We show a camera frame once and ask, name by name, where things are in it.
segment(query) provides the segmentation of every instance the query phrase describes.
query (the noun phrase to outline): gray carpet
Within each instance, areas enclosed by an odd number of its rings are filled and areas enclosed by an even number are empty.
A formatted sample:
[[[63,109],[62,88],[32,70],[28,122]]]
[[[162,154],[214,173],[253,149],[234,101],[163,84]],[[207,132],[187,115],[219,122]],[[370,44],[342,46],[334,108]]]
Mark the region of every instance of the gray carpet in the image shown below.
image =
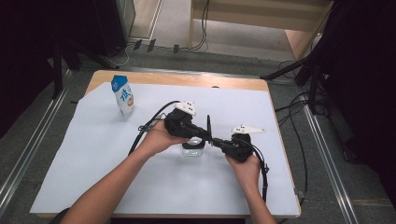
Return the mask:
[[[156,68],[167,70],[198,71],[243,75],[256,77],[276,71],[279,62],[262,61],[254,58],[241,58],[210,53],[194,53],[182,51],[173,54],[172,49],[155,48],[147,53],[147,47],[139,50],[129,50],[130,61],[121,70],[131,70],[133,67]],[[90,82],[92,73],[102,69],[97,63],[86,57],[81,57],[83,67],[73,72],[70,89],[64,102],[56,114],[48,132],[32,160],[27,173],[23,177],[0,223],[49,223],[47,218],[29,214],[30,207],[37,195],[40,184],[61,145],[68,123],[73,118],[76,104]],[[112,58],[114,62],[123,63],[125,55]],[[269,82],[269,88],[275,108],[288,105],[297,94],[297,88],[291,81],[282,77],[279,81]],[[50,103],[52,86],[49,85],[35,102],[17,120],[7,135],[0,140],[0,180],[4,182],[17,161],[24,146],[33,133],[35,126]],[[342,150],[332,125],[323,116],[318,116],[326,141],[332,151],[332,156],[344,180],[351,197],[355,212],[360,223],[396,223],[394,208],[387,201],[387,195],[382,189],[376,173],[364,164],[350,164],[344,161]],[[302,215],[285,223],[345,223],[344,217],[334,195],[330,179],[318,153],[313,134],[310,130],[304,112],[293,116],[300,134],[306,154],[308,168],[308,191],[302,206]],[[296,134],[290,122],[280,127],[285,149],[290,163],[294,183],[298,190],[304,189],[304,164]]]

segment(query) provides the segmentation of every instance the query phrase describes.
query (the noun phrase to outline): person's left arm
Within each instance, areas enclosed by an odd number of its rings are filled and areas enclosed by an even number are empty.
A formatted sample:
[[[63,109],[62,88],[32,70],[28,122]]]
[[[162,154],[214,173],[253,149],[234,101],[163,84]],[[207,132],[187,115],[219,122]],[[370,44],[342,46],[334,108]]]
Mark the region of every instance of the person's left arm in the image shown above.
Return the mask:
[[[160,120],[133,153],[78,198],[61,223],[106,223],[146,161],[187,141],[169,135]]]

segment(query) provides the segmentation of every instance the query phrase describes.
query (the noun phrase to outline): white paper sheet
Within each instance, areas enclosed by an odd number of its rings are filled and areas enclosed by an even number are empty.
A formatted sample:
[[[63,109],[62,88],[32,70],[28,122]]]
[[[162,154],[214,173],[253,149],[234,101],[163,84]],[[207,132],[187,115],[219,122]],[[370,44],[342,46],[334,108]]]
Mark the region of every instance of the white paper sheet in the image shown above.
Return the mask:
[[[270,167],[267,205],[274,216],[297,217],[290,169],[267,91],[244,91],[131,84],[134,113],[121,114],[109,83],[78,102],[64,141],[31,208],[56,214],[73,202],[128,154],[145,124],[166,103],[194,101],[192,122],[206,127],[210,115],[214,137],[230,140],[240,124],[264,128],[251,134]],[[169,106],[164,112],[173,110]],[[151,158],[129,187],[115,214],[248,215],[248,205],[219,148],[206,144],[201,157],[184,157],[181,145]]]

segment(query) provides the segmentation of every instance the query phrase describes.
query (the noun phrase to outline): person's right arm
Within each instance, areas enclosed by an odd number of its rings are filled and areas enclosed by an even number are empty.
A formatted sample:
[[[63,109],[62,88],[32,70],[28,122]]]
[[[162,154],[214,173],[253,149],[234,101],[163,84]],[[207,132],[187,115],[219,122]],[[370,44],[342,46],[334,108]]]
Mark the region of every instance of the person's right arm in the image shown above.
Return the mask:
[[[259,159],[252,155],[246,161],[239,162],[229,156],[225,157],[233,167],[236,179],[242,191],[244,191],[253,223],[276,223],[260,195],[258,186],[260,174]]]

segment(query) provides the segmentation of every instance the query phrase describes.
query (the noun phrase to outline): wooden desk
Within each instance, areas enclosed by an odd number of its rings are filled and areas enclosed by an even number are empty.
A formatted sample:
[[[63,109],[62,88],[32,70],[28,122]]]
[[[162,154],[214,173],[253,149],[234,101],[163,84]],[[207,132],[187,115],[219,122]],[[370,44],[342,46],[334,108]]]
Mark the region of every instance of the wooden desk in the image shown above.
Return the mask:
[[[132,85],[135,108],[127,120],[120,114],[108,83],[114,75],[127,76]],[[201,88],[213,86],[220,89]],[[239,93],[251,99],[238,101]],[[70,206],[125,158],[137,136],[137,127],[159,109],[157,103],[162,106],[175,98],[192,99],[196,103],[198,114],[193,122],[200,127],[205,127],[205,116],[209,114],[216,137],[230,137],[230,128],[239,122],[263,125],[266,133],[253,134],[251,138],[262,149],[271,169],[267,194],[270,211],[279,218],[301,214],[264,80],[121,71],[97,71],[93,75],[31,212],[41,217],[54,217]],[[254,104],[259,107],[257,111],[265,110],[268,116],[260,114],[258,117],[250,111],[253,104],[250,101],[254,99],[262,104]],[[233,106],[239,105],[246,109],[230,112]],[[248,207],[218,148],[205,146],[203,156],[188,158],[181,155],[180,146],[172,146],[145,164],[114,217],[248,217]]]
[[[191,1],[189,46],[192,20],[201,20],[206,0]],[[285,29],[296,60],[326,24],[332,9],[328,0],[210,0],[207,19]]]

